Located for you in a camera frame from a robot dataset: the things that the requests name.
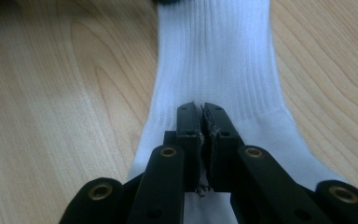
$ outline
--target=dark object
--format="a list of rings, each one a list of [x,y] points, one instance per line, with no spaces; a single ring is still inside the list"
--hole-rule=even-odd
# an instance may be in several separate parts
[[[169,5],[169,4],[177,3],[179,1],[180,0],[153,0],[153,2],[155,4],[159,3],[159,4],[162,4],[162,5]]]
[[[210,186],[199,182],[204,164]],[[358,223],[358,189],[335,180],[315,192],[299,186],[261,147],[247,146],[226,111],[177,109],[145,172],[125,185],[99,178],[70,202],[61,223],[182,223],[184,194],[231,192],[239,223]]]

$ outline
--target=white sock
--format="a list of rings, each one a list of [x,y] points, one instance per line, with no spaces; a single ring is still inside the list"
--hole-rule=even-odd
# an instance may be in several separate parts
[[[158,7],[158,74],[129,178],[145,170],[176,108],[220,105],[241,138],[278,161],[300,185],[343,180],[309,151],[286,107],[275,62],[268,0],[182,0]],[[185,223],[236,223],[228,194],[187,194]]]

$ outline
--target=brass screw hole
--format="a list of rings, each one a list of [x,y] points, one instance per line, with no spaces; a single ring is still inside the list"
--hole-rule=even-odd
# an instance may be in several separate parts
[[[352,191],[339,187],[332,186],[328,189],[328,191],[338,200],[344,203],[358,203],[358,197]]]
[[[98,184],[89,190],[89,197],[93,201],[100,201],[107,198],[113,192],[112,185],[108,183]]]
[[[165,147],[159,152],[159,154],[163,157],[172,157],[176,155],[176,149],[172,147]]]
[[[259,158],[261,156],[263,156],[263,152],[260,151],[257,148],[253,148],[253,147],[249,147],[245,149],[246,154],[248,154],[248,156],[250,157],[255,157],[255,158]]]

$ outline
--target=sock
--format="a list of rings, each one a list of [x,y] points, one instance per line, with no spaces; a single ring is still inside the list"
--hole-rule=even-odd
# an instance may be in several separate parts
[[[247,145],[266,149],[300,185],[342,177],[309,151],[286,107],[275,62],[269,0],[182,0],[158,6],[158,73],[129,178],[145,170],[176,108],[220,105]],[[237,223],[229,194],[185,196],[185,223]]]

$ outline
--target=wood grain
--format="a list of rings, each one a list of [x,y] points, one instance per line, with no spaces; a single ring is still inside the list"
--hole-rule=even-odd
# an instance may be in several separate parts
[[[358,1],[271,1],[286,102],[358,187]],[[57,223],[89,180],[125,182],[157,65],[149,1],[0,1],[0,223]]]

